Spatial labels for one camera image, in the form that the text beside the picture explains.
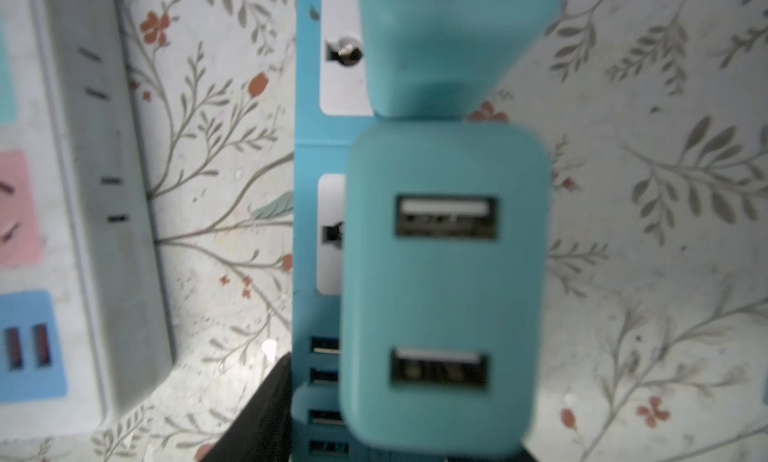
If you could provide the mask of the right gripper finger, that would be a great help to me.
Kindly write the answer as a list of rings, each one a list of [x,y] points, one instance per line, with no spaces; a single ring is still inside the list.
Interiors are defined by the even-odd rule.
[[[202,461],[289,461],[292,450],[291,353],[275,364],[223,437]]]

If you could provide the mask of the white multicolour power strip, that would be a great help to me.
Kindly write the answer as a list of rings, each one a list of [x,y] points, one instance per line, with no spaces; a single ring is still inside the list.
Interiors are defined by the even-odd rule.
[[[115,0],[1,0],[1,437],[104,429],[172,365]]]

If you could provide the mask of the teal charger cube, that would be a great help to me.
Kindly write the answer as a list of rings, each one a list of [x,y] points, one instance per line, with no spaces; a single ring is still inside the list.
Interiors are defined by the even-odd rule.
[[[563,0],[359,0],[367,91],[385,119],[469,115]]]
[[[507,124],[382,123],[345,174],[340,407],[382,449],[501,458],[533,412],[550,159]]]

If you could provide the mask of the teal USB power strip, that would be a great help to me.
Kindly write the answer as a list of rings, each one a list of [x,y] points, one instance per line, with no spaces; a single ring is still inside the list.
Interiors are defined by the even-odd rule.
[[[367,91],[359,0],[298,0],[295,121],[293,447],[296,461],[527,461],[434,455],[361,442],[340,407],[340,305],[345,174],[350,146],[382,123],[480,123],[484,100],[461,119],[385,119]]]

